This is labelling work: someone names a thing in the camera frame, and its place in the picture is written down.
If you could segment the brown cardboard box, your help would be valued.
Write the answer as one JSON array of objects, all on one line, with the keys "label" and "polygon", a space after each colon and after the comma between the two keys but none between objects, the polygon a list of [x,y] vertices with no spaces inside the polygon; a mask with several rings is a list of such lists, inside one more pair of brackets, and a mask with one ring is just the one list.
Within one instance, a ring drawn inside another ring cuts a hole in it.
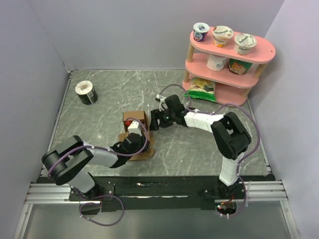
[{"label": "brown cardboard box", "polygon": [[133,161],[144,161],[147,159],[150,159],[154,152],[154,137],[153,134],[149,131],[149,119],[145,113],[145,111],[126,111],[123,112],[123,126],[124,126],[124,131],[123,133],[118,135],[118,140],[123,141],[126,136],[129,135],[127,132],[127,126],[126,126],[126,121],[128,120],[136,120],[140,126],[141,126],[141,132],[144,134],[144,136],[148,137],[148,141],[150,142],[148,151],[146,152],[141,152],[135,156],[132,156],[129,162]]}]

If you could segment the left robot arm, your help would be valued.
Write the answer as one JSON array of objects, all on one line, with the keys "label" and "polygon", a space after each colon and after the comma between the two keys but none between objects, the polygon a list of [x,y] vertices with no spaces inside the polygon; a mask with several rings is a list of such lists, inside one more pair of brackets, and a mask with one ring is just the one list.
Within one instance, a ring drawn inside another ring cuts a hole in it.
[{"label": "left robot arm", "polygon": [[74,135],[46,152],[41,161],[47,169],[47,177],[56,185],[68,184],[77,190],[81,198],[94,200],[102,191],[84,167],[91,164],[118,168],[138,153],[146,152],[149,144],[144,133],[129,133],[123,141],[107,148],[86,144]]}]

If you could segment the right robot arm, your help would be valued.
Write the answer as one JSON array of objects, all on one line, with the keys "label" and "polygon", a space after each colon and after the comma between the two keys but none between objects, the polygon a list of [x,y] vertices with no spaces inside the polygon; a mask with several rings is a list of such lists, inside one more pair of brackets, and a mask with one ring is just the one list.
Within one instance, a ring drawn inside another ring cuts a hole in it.
[{"label": "right robot arm", "polygon": [[150,130],[157,131],[174,123],[198,128],[213,134],[222,155],[222,168],[217,180],[218,194],[230,198],[239,184],[240,160],[243,159],[252,139],[234,112],[218,115],[206,114],[195,108],[186,108],[177,95],[157,95],[159,107],[151,111]]}]

